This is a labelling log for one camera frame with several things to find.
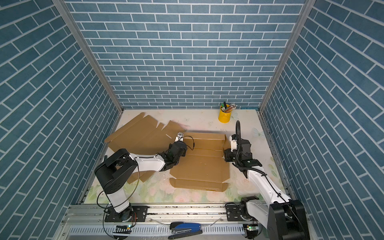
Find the cardboard box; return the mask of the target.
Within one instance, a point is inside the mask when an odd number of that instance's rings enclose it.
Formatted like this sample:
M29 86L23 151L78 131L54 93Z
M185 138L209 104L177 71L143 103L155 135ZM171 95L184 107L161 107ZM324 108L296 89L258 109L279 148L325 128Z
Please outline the cardboard box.
M174 188L224 192L229 184L230 164L224 150L230 147L224 134L184 133L183 142L191 149L170 170Z

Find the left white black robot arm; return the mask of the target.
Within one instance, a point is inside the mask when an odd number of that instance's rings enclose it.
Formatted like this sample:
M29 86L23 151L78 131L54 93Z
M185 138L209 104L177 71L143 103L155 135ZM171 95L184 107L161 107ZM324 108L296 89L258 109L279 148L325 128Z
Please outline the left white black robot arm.
M187 149L188 146L182 141L170 144L168 150L155 155L136 155L120 149L98 165L95 175L115 212L120 214L131 211L129 197L123 186L132 174L167 171L179 163Z

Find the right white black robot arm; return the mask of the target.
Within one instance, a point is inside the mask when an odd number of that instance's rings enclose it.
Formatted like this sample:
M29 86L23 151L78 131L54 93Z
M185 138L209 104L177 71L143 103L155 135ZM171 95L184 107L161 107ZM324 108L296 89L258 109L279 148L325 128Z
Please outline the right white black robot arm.
M227 149L224 156L226 162L232 162L251 184L259 188L265 202L256 197L243 198L243 216L257 220L268 231L271 240L310 239L304 205L283 193L251 153Z

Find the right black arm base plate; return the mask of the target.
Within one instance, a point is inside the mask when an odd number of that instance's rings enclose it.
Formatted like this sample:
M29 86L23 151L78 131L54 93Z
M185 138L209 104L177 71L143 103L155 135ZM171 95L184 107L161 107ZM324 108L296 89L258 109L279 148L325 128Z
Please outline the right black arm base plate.
M244 197L241 198L240 202L229 202L224 205L227 213L228 222L239 222L239 221L256 221L254 217L249 215L246 203L251 200L259 200L258 197Z

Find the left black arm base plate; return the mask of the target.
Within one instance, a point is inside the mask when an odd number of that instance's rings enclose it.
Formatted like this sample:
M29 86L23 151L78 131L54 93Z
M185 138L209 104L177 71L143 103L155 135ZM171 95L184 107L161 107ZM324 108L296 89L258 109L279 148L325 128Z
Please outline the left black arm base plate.
M123 223L123 222L144 222L147 217L148 206L129 206L120 213L117 213L113 207L105 210L104 221L107 223Z

